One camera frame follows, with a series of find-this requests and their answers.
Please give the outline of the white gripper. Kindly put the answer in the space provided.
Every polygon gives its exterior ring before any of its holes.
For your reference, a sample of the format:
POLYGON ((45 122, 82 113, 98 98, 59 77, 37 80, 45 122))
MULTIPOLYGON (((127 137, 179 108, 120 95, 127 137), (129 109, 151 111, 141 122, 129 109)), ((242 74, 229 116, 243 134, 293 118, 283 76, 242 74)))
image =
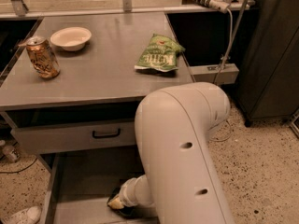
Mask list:
POLYGON ((148 179, 145 175, 128 179, 122 186, 119 195, 116 194, 107 201, 107 205, 114 210, 127 207, 150 207, 153 199, 148 179))

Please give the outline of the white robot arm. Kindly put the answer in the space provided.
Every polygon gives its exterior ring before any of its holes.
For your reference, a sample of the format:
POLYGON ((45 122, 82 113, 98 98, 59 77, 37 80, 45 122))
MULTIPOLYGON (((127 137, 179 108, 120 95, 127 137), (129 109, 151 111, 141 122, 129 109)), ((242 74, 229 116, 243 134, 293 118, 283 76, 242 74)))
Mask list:
POLYGON ((207 147, 229 112, 227 95, 212 83, 147 95, 135 113, 145 173, 121 185, 107 205, 126 214, 153 206, 161 224, 235 224, 207 147))

